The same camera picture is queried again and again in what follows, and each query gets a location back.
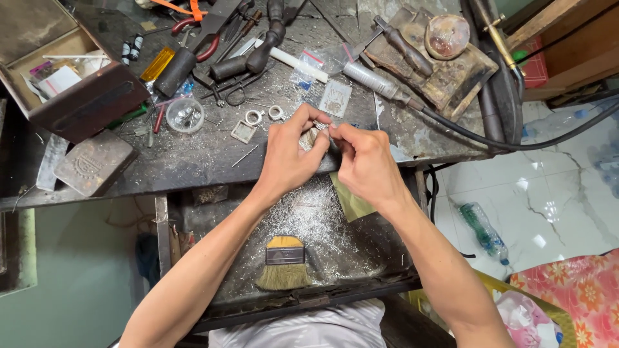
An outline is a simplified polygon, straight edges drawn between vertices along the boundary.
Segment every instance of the man's left hand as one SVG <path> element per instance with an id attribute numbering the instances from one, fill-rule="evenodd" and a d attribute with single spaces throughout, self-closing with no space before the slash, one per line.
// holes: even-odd
<path id="1" fill-rule="evenodd" d="M 329 130 L 318 132 L 311 150 L 305 151 L 299 145 L 301 133 L 314 126 L 314 120 L 331 124 L 325 113 L 304 103 L 286 123 L 269 128 L 267 154 L 254 190 L 260 190 L 261 196 L 271 199 L 271 203 L 305 184 L 318 170 L 329 148 Z"/>

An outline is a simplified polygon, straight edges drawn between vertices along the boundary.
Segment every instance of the red-handled pliers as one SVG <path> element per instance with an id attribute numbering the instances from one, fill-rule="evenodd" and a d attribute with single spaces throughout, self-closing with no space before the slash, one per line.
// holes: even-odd
<path id="1" fill-rule="evenodd" d="M 174 24 L 174 26 L 172 27 L 172 34 L 176 35 L 179 34 L 183 28 L 185 28 L 187 25 L 197 25 L 198 21 L 196 21 L 193 17 L 189 17 L 189 18 L 185 18 L 182 20 L 179 20 L 178 23 Z M 217 46 L 219 45 L 219 33 L 215 35 L 215 37 L 213 38 L 213 41 L 210 43 L 210 46 L 206 49 L 206 51 L 204 51 L 201 54 L 197 54 L 197 61 L 199 63 L 207 60 L 209 57 L 211 57 L 213 55 L 213 53 L 215 53 L 215 51 L 217 50 Z"/>

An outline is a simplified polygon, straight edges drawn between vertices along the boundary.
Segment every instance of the wooden workbench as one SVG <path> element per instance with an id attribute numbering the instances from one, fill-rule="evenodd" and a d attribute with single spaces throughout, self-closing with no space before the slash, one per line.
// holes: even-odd
<path id="1" fill-rule="evenodd" d="M 374 4 L 374 13 L 390 18 L 393 13 L 384 13 L 388 6 Z M 457 0 L 409 1 L 415 7 L 426 7 L 434 14 L 454 13 L 460 9 Z M 340 24 L 353 40 L 359 40 L 361 35 L 367 35 L 366 25 L 359 32 L 358 23 L 371 18 L 372 4 L 359 8 L 359 16 L 352 15 L 357 8 L 355 0 L 340 0 L 325 3 L 331 15 L 337 16 Z M 253 9 L 262 9 L 266 13 L 266 1 L 256 1 Z M 94 8 L 92 5 L 78 2 L 76 17 L 83 21 L 88 29 L 96 33 L 109 47 L 118 48 L 124 40 L 132 40 L 132 36 L 144 29 L 136 22 L 118 11 Z M 171 25 L 171 18 L 161 15 L 156 25 L 162 27 Z M 265 17 L 259 28 L 254 28 L 247 38 L 257 35 L 261 30 L 267 30 L 268 21 Z M 164 47 L 174 50 L 178 47 L 180 37 L 170 36 L 169 31 L 154 33 L 145 37 L 138 62 L 132 62 L 130 68 L 136 75 L 149 65 L 152 58 Z M 320 16 L 318 11 L 308 1 L 300 11 L 299 16 L 287 29 L 287 35 L 279 48 L 293 56 L 299 56 L 304 48 L 327 48 L 341 43 L 335 31 Z M 211 61 L 217 58 L 217 52 Z M 262 79 L 246 89 L 247 101 L 264 105 L 277 104 L 284 113 L 290 116 L 302 103 L 309 102 L 317 106 L 324 84 L 315 82 L 309 92 L 295 87 L 288 79 L 292 69 L 283 63 L 277 63 Z M 376 117 L 373 92 L 352 82 L 344 76 L 336 80 L 353 86 L 352 97 L 344 119 L 333 117 L 336 123 L 344 121 L 354 123 L 362 129 L 385 130 L 391 139 L 392 153 L 401 165 L 418 165 L 422 163 L 445 163 L 477 160 L 492 157 L 485 146 L 471 144 L 468 140 L 447 131 L 442 126 L 430 121 L 414 111 L 383 101 L 385 110 L 379 121 Z M 193 93 L 200 96 L 206 90 L 196 84 Z M 205 122 L 202 129 L 193 134 L 180 134 L 162 126 L 161 132 L 155 136 L 152 148 L 146 147 L 146 136 L 124 136 L 130 144 L 136 147 L 140 156 L 127 168 L 118 181 L 109 189 L 103 198 L 132 196 L 152 193 L 163 193 L 193 189 L 203 186 L 238 183 L 256 180 L 261 172 L 266 151 L 267 130 L 272 121 L 263 118 L 262 123 L 249 144 L 244 144 L 230 136 L 230 131 L 236 123 L 245 117 L 248 110 L 265 110 L 266 108 L 244 103 L 239 107 L 226 106 L 219 108 L 211 97 L 202 100 L 207 117 L 212 120 L 222 120 L 219 125 Z M 15 206 L 17 193 L 23 185 L 34 185 L 40 160 L 45 151 L 45 142 L 49 134 L 27 123 L 18 115 L 16 108 L 9 106 L 8 115 L 2 134 L 2 156 L 0 156 L 0 211 L 11 210 Z M 124 131 L 143 125 L 144 116 L 136 118 L 127 124 Z M 483 133 L 483 125 L 477 100 L 460 117 L 458 124 L 474 131 Z M 244 156 L 257 144 L 260 146 L 237 166 L 232 167 L 238 159 Z M 339 166 L 336 151 L 329 151 L 322 161 L 319 172 L 331 172 Z M 85 200 L 73 189 L 62 187 L 53 193 L 32 189 L 17 202 L 17 208 L 44 206 L 66 202 Z"/>

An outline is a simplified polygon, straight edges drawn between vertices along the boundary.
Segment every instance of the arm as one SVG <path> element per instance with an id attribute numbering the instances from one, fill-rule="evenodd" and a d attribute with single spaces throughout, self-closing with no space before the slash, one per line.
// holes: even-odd
<path id="1" fill-rule="evenodd" d="M 387 219 L 406 245 L 436 312 L 459 347 L 515 347 L 494 301 L 468 262 L 436 229 L 406 188 L 382 131 L 329 127 L 342 151 L 339 180 Z"/>
<path id="2" fill-rule="evenodd" d="M 310 151 L 298 145 L 313 120 L 331 123 L 324 113 L 303 104 L 288 122 L 271 126 L 262 173 L 250 194 L 148 293 L 129 319 L 120 347 L 173 347 L 189 332 L 264 214 L 318 169 L 329 148 L 326 129 Z"/>

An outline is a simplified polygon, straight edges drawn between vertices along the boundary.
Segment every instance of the orange strap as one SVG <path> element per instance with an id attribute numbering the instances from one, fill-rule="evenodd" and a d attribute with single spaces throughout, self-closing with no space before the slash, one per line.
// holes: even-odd
<path id="1" fill-rule="evenodd" d="M 189 5 L 191 6 L 191 12 L 194 15 L 194 19 L 196 22 L 200 22 L 202 20 L 202 12 L 200 12 L 200 8 L 197 6 L 197 0 L 191 0 Z"/>
<path id="2" fill-rule="evenodd" d="M 166 0 L 151 0 L 152 2 L 156 2 L 157 4 L 163 5 L 165 7 L 169 7 L 170 9 L 173 9 L 174 11 L 178 11 L 180 13 L 184 13 L 184 14 L 191 14 L 194 16 L 195 20 L 197 22 L 202 20 L 202 15 L 203 14 L 208 14 L 209 11 L 200 11 L 200 9 L 197 8 L 197 0 L 191 0 L 191 10 L 192 11 L 187 11 L 185 9 L 182 9 L 174 4 L 170 4 L 168 1 Z"/>

